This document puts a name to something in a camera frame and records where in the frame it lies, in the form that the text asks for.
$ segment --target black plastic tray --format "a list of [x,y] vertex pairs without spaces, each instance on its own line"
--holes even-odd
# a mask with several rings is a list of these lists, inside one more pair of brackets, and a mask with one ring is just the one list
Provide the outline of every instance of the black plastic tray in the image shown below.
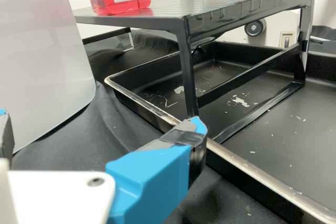
[[[278,52],[280,50],[276,48],[218,42],[198,48],[193,54],[196,94],[201,95]],[[281,61],[278,69],[284,70],[287,66],[293,68],[295,64],[292,61],[290,58]],[[200,116],[208,126],[209,137],[214,140],[221,137],[223,129],[251,114],[258,105],[276,95],[292,79],[290,73],[266,73],[202,107]],[[123,103],[162,131],[174,124],[171,118],[187,118],[178,53],[114,74],[106,82],[116,88],[117,96]],[[128,90],[132,97],[125,96],[124,90]],[[144,104],[150,104],[158,110],[143,110]],[[171,118],[167,120],[166,115],[155,114],[160,111],[166,112]]]
[[[193,54],[196,93],[205,92],[277,52],[277,48],[222,42],[199,48]],[[208,141],[211,151],[207,163],[233,180],[232,170],[223,171],[228,162],[281,195],[290,206],[299,206],[320,220],[334,223],[336,118],[332,115],[336,114],[336,85],[333,84],[336,57],[310,55],[307,73],[319,80],[308,78],[304,88],[235,135],[229,138],[226,135],[226,142],[220,135],[223,129],[250,115],[263,101],[291,83],[294,60],[293,57],[283,59],[274,70],[200,109],[209,136],[222,143]],[[121,102],[162,131],[187,117],[184,95],[179,93],[182,77],[178,53],[116,73],[107,77],[106,83],[114,88]],[[237,98],[246,104],[237,103]],[[233,182],[245,189],[243,180]],[[276,202],[268,207],[274,208]],[[299,223],[303,216],[300,212],[293,221],[289,212],[278,214]]]

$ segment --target black surface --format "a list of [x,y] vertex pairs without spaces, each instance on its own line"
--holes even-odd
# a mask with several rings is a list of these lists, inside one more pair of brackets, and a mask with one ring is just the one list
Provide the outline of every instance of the black surface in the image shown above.
[[336,40],[336,29],[330,28],[328,26],[313,26],[311,35],[328,40]]
[[299,89],[303,88],[304,84],[301,82],[291,82],[287,86],[285,86],[282,90],[276,93],[270,99],[261,103],[260,106],[255,107],[249,114],[246,114],[241,119],[237,120],[227,128],[223,129],[215,139],[215,141],[219,144],[224,143],[228,140],[231,136],[236,134],[237,132],[241,131],[243,128],[248,126],[249,124],[253,123],[254,120],[257,120],[262,114],[266,111],[270,110],[273,106],[277,103],[281,102],[282,100],[286,99]]
[[[244,59],[245,63],[254,65],[278,52],[272,48],[238,46],[220,42],[210,44],[204,50],[206,54],[199,53],[193,56],[196,64],[194,71],[197,96],[249,68],[249,65],[237,64],[232,60]],[[178,58],[176,55],[160,59],[117,74],[111,77],[111,80],[182,120],[187,117],[187,114],[184,93],[175,92],[176,88],[183,85]],[[285,66],[293,68],[294,63],[293,58],[286,58],[278,63],[278,68],[280,70]],[[224,128],[252,112],[263,101],[277,94],[292,79],[290,74],[265,73],[202,107],[200,116],[208,126],[209,137],[216,137]],[[237,98],[243,99],[247,105],[235,103],[233,100]]]
[[[336,43],[331,49],[336,53]],[[307,73],[314,78],[336,81],[336,54],[321,54],[318,51],[309,53]]]
[[286,223],[209,167],[166,224]]
[[336,85],[308,79],[304,88],[223,146],[289,187],[336,210],[335,115]]
[[286,52],[282,51],[279,52],[259,63],[256,65],[250,67],[243,73],[240,73],[229,80],[211,88],[210,90],[207,90],[204,94],[200,95],[198,97],[198,106],[203,107],[204,105],[207,105],[218,98],[220,98],[222,95],[239,88],[240,86],[246,84],[249,81],[252,81],[254,78],[262,75],[263,73],[267,72],[268,70],[274,68],[277,66],[277,64],[280,62],[280,59],[286,58],[286,57],[298,57],[298,54],[300,52],[300,44],[295,44],[289,47]]

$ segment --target white panel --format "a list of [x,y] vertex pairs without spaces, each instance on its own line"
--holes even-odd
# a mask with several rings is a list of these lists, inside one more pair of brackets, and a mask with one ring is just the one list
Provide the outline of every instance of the white panel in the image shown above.
[[[9,171],[8,178],[18,224],[105,224],[116,186],[100,172]],[[102,184],[89,186],[93,179]]]
[[8,181],[8,160],[0,158],[0,223],[17,224],[12,192]]
[[15,150],[75,114],[95,84],[68,0],[0,0],[0,106]]

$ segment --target rack leg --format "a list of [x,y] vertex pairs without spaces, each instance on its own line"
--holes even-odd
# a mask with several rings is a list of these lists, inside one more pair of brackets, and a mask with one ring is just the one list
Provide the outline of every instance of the rack leg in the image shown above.
[[309,48],[309,39],[313,22],[314,0],[311,0],[311,5],[301,9],[300,33],[302,40],[301,60],[304,70],[307,66],[307,56]]
[[177,34],[180,48],[180,61],[184,85],[184,96],[189,118],[198,115],[197,97],[195,91],[194,67],[190,44],[185,33]]

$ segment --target screw hole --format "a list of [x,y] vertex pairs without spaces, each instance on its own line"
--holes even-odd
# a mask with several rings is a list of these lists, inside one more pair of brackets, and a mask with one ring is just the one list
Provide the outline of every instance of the screw hole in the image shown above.
[[88,186],[90,187],[96,187],[96,186],[100,186],[105,182],[104,179],[102,178],[93,178],[88,182]]

